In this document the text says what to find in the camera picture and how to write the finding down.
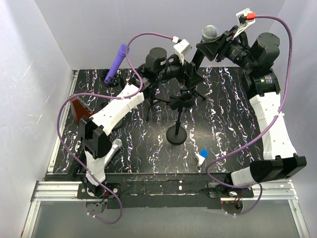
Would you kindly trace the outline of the small black tripod stand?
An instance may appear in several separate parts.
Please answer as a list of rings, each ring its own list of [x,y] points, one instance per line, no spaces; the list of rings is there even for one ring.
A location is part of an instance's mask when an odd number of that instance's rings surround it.
[[[189,93],[191,94],[194,98],[197,98],[197,97],[201,97],[203,101],[205,101],[207,98],[205,96],[203,96],[202,94],[200,94],[198,91],[197,91],[197,86],[194,86],[192,88],[189,88],[189,89],[181,89],[180,90],[180,93],[183,94],[183,93]]]

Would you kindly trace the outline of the black tripod stand with shockmount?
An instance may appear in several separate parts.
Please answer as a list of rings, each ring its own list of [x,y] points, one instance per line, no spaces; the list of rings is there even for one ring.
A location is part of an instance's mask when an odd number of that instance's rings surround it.
[[[157,97],[157,92],[158,92],[158,89],[155,88],[155,89],[149,91],[149,93],[147,95],[148,96],[147,99],[148,99],[150,104],[149,104],[149,108],[148,108],[148,112],[147,112],[147,116],[146,116],[146,122],[149,121],[149,113],[150,113],[150,111],[151,111],[151,109],[152,109],[152,107],[154,105],[156,105],[156,104],[158,104],[160,102],[163,102],[163,103],[165,103],[167,105],[170,104],[170,101],[158,98]]]

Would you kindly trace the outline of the black round-base mic stand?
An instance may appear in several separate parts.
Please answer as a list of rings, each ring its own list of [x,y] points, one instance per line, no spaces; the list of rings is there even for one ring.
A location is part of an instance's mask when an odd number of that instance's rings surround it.
[[[112,131],[118,130],[122,127],[124,119],[121,119],[112,129]]]

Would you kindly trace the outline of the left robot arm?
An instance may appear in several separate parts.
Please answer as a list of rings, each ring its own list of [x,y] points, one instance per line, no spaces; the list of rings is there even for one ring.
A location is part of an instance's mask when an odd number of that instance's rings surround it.
[[[181,61],[178,53],[167,56],[165,49],[152,48],[145,63],[137,68],[138,76],[130,79],[116,100],[109,102],[91,117],[83,116],[79,121],[81,143],[86,155],[86,176],[83,180],[87,192],[94,198],[101,198],[105,192],[105,168],[122,145],[121,140],[110,141],[109,135],[123,118],[137,105],[149,100],[153,106],[159,99],[155,97],[159,84],[177,79],[185,86],[179,96],[171,95],[165,103],[172,110],[182,113],[184,108],[194,104],[199,96],[195,90],[203,81],[197,70],[204,59],[197,50],[191,62]]]

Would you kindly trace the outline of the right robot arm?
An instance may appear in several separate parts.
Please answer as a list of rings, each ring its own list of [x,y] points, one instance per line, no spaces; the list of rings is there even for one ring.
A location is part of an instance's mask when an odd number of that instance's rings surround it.
[[[255,139],[229,155],[244,150],[259,139],[263,142],[263,160],[253,161],[247,168],[227,173],[224,181],[213,178],[230,197],[257,183],[289,179],[307,165],[306,158],[297,154],[290,141],[282,112],[286,96],[280,95],[279,82],[272,69],[280,53],[280,39],[264,32],[249,47],[245,33],[239,38],[221,37],[205,43],[205,46],[212,48],[212,59],[224,56],[243,69],[242,85],[260,127],[260,134]]]

